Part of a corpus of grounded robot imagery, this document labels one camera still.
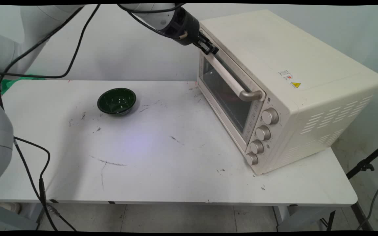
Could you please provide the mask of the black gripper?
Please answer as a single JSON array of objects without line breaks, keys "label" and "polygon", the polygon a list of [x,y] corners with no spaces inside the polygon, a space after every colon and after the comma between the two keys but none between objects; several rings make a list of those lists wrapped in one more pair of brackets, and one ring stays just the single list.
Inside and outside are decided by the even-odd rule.
[{"label": "black gripper", "polygon": [[194,44],[205,55],[215,54],[219,49],[200,31],[199,21],[183,7],[174,10],[172,20],[167,25],[167,36],[180,45]]}]

